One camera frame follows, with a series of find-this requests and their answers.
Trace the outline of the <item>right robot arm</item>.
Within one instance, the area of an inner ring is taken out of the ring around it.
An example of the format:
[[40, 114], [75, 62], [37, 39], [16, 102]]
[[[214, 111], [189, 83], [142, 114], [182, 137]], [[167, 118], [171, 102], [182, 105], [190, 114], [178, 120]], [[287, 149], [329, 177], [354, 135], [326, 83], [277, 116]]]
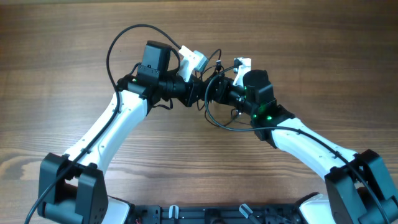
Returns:
[[392, 223], [397, 220], [397, 189], [382, 157], [341, 147], [277, 104], [265, 70], [232, 80], [224, 72], [206, 80], [204, 101], [230, 105], [251, 117], [261, 141], [303, 162], [325, 182], [326, 195], [315, 194], [298, 207], [307, 223]]

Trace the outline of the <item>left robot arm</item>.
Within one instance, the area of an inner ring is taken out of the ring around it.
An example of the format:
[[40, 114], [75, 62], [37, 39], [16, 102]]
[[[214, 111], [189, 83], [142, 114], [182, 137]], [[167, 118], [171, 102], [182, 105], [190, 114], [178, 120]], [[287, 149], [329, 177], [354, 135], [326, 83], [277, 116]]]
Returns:
[[63, 155], [47, 154], [40, 165], [39, 196], [32, 209], [57, 223], [129, 223], [134, 205], [108, 195], [104, 175], [127, 135], [159, 106], [176, 98], [190, 107], [203, 83], [192, 75], [208, 59], [185, 46], [148, 41], [142, 62], [115, 82], [108, 107]]

